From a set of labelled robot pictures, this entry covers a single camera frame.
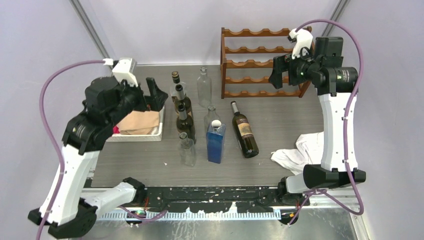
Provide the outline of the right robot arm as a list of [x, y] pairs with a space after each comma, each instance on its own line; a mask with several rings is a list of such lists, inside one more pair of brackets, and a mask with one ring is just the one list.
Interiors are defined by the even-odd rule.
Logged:
[[291, 205], [301, 193], [311, 189], [349, 187], [366, 181], [366, 172], [358, 168], [353, 140], [353, 122], [348, 120], [355, 107], [354, 87], [359, 73], [354, 67], [343, 67], [342, 37], [317, 37], [314, 47], [301, 47], [294, 53], [276, 56], [269, 82], [279, 89], [282, 74], [288, 73], [291, 86], [311, 82], [323, 114], [323, 154], [321, 162], [306, 164], [302, 173], [284, 177], [278, 184], [277, 198]]

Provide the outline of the blue square glass bottle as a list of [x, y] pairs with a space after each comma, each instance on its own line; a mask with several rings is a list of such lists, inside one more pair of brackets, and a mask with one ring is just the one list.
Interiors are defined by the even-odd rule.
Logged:
[[223, 159], [226, 124], [220, 120], [212, 120], [206, 132], [207, 160], [220, 164]]

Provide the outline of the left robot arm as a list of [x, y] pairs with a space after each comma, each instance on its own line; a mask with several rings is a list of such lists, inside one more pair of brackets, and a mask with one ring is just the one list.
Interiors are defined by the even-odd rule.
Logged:
[[60, 163], [54, 178], [60, 184], [52, 189], [44, 204], [33, 209], [28, 219], [38, 226], [48, 225], [56, 239], [81, 238], [94, 226], [98, 217], [125, 204], [141, 206], [147, 197], [145, 185], [127, 177], [117, 186], [98, 195], [81, 196], [85, 180], [98, 160], [114, 127], [133, 111], [159, 112], [168, 99], [155, 79], [146, 79], [149, 95], [139, 85], [113, 76], [99, 77], [85, 89], [84, 109], [67, 124], [59, 153]]

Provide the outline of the dark green wine bottle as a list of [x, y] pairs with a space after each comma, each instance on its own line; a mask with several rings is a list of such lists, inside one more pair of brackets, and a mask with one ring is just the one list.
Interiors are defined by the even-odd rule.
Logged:
[[259, 154], [251, 125], [247, 117], [239, 111], [236, 101], [230, 103], [233, 112], [232, 126], [238, 140], [242, 155], [245, 158], [253, 158]]

